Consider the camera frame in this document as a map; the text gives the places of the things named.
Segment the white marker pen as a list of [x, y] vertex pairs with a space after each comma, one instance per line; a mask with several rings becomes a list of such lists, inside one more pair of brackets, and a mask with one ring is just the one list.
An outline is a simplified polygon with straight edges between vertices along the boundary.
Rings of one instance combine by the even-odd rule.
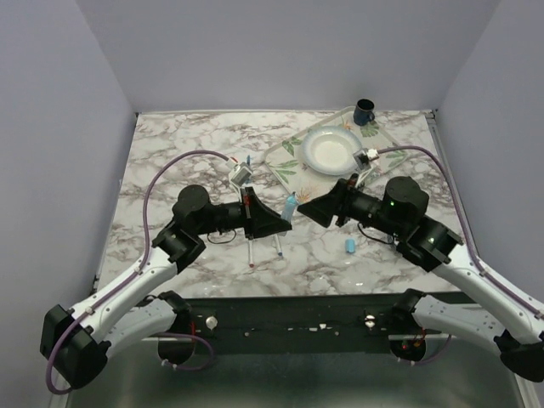
[[275, 247], [276, 247], [277, 254], [280, 258], [283, 258], [283, 249], [282, 249], [280, 237], [278, 235], [274, 235], [274, 240], [275, 240]]

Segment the white red marker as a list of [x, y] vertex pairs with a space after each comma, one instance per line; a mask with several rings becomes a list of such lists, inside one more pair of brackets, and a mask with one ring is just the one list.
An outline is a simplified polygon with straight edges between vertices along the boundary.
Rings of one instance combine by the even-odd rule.
[[250, 268], [254, 268], [255, 263], [254, 263], [253, 240], [248, 240], [247, 249], [248, 249], [248, 265]]

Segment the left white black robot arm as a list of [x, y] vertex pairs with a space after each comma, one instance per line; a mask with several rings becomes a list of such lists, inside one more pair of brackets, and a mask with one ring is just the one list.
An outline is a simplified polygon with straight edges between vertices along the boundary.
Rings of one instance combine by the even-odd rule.
[[139, 260], [95, 294], [68, 309], [55, 305], [45, 314], [40, 352], [48, 361], [48, 389], [61, 392], [53, 385], [54, 371], [70, 390], [83, 388], [129, 344], [164, 332], [182, 334], [189, 316], [174, 297], [159, 297], [145, 306], [139, 302], [197, 260], [206, 248], [203, 236], [242, 229], [249, 239], [264, 238], [291, 228], [251, 187], [241, 189], [239, 200], [224, 204], [213, 204], [198, 184], [183, 188], [171, 221]]

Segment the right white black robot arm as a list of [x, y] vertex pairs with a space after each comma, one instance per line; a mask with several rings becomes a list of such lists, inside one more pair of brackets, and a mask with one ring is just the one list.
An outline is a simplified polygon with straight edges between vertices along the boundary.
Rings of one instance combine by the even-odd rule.
[[323, 227], [353, 219], [395, 237], [396, 250], [404, 259], [450, 282], [481, 308], [466, 310], [430, 294], [409, 292], [408, 303], [391, 312], [397, 331], [408, 333], [420, 326], [460, 337], [498, 355], [518, 376], [542, 382], [543, 303], [471, 253], [459, 235], [427, 216], [428, 200], [410, 177], [390, 179], [381, 199], [341, 178], [327, 194], [298, 211]]

